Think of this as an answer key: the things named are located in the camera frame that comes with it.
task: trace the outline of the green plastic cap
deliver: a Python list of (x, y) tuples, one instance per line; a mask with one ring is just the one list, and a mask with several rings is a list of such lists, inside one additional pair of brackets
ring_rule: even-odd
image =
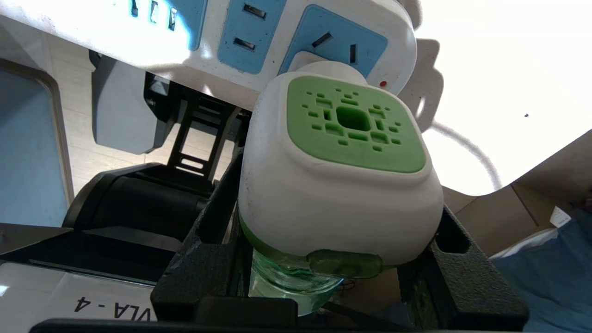
[(317, 76), (288, 86), (288, 134), (303, 152), (325, 161), (414, 173), (426, 154), (404, 106), (389, 94)]

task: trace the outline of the white plastic housing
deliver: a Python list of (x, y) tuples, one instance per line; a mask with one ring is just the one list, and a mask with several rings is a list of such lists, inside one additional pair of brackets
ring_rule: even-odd
[[(387, 265), (411, 261), (435, 234), (443, 207), (442, 187), (413, 116), (405, 106), (426, 154), (419, 172), (360, 168), (308, 155), (288, 135), (287, 90), (300, 76), (327, 78), (306, 72), (318, 64), (276, 77), (259, 97), (244, 152), (240, 214), (259, 240), (288, 254), (331, 249), (376, 254)], [(334, 70), (328, 68), (325, 73)], [(358, 81), (356, 73), (344, 82)]]

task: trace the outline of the glass bottle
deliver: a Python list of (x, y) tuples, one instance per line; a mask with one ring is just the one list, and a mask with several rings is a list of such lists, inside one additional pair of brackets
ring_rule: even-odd
[(320, 309), (342, 281), (340, 277), (279, 265), (253, 250), (249, 296), (293, 299), (298, 303), (298, 316)]

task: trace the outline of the electrical outlet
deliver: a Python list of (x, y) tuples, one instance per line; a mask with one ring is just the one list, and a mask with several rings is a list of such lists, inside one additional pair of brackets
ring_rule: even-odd
[(239, 71), (261, 71), (286, 0), (231, 0), (218, 59)]
[(288, 71), (296, 53), (307, 51), (357, 69), (364, 77), (387, 48), (387, 39), (317, 5), (308, 6), (278, 74)]
[(130, 15), (148, 24), (187, 34), (187, 48), (200, 46), (207, 0), (130, 0)]

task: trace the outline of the tiled floor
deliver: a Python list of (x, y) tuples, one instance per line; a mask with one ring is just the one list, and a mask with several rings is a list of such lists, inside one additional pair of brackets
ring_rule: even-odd
[[(74, 193), (78, 193), (94, 175), (101, 171), (148, 162), (166, 164), (179, 124), (175, 125), (161, 148), (148, 154), (135, 155), (95, 143), (91, 129), (91, 72), (94, 67), (88, 60), (88, 50), (55, 36), (48, 35), (48, 39), (53, 74), (60, 87)], [(214, 138), (208, 133), (191, 129), (185, 141), (184, 152), (199, 158), (207, 158)], [(232, 148), (231, 141), (224, 144), (215, 179), (220, 179), (228, 167)]]

